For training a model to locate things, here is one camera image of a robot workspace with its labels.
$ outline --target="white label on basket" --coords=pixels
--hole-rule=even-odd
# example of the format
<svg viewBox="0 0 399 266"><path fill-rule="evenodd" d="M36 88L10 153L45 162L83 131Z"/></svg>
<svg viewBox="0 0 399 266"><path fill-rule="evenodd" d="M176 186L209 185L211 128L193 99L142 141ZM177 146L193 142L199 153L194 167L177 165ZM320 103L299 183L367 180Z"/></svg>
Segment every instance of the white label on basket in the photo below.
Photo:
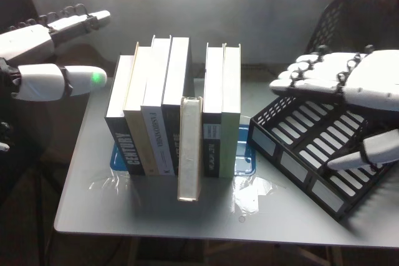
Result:
<svg viewBox="0 0 399 266"><path fill-rule="evenodd" d="M220 124L204 124L204 140L220 140Z"/></svg>
<svg viewBox="0 0 399 266"><path fill-rule="evenodd" d="M273 156L276 144L270 140L265 134L259 131L258 128L254 127L252 133L252 140L255 141L267 154Z"/></svg>
<svg viewBox="0 0 399 266"><path fill-rule="evenodd" d="M314 183L312 192L335 212L337 212L344 204L343 200L336 196L334 192L329 190L327 186L321 183L319 180Z"/></svg>
<svg viewBox="0 0 399 266"><path fill-rule="evenodd" d="M286 152L282 152L280 164L301 182L305 181L307 170Z"/></svg>

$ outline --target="wall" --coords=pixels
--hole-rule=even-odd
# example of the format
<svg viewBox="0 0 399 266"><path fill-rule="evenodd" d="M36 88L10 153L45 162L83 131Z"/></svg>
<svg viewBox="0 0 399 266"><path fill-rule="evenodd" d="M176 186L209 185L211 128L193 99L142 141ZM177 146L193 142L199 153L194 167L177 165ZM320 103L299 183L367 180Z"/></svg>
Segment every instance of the wall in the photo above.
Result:
<svg viewBox="0 0 399 266"><path fill-rule="evenodd" d="M89 41L108 60L131 54L153 34L191 36L193 60L204 62L206 43L241 43L243 63L291 62L303 53L331 0L33 0L39 14L78 2L107 9L112 23Z"/></svg>

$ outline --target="table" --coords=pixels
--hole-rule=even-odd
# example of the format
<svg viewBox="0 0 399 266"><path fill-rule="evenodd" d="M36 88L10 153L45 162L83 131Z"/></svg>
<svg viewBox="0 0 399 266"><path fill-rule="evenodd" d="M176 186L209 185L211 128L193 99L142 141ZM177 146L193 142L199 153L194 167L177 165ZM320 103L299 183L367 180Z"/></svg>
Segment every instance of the table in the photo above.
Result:
<svg viewBox="0 0 399 266"><path fill-rule="evenodd" d="M251 77L242 82L241 108L247 116L275 99L268 80ZM203 80L195 84L199 95ZM90 95L55 219L57 231L399 247L396 169L343 224L259 153L251 180L204 178L198 202L177 201L177 178L130 179L111 171L113 139L103 118L109 90L110 82ZM241 183L249 188L239 190Z"/></svg>

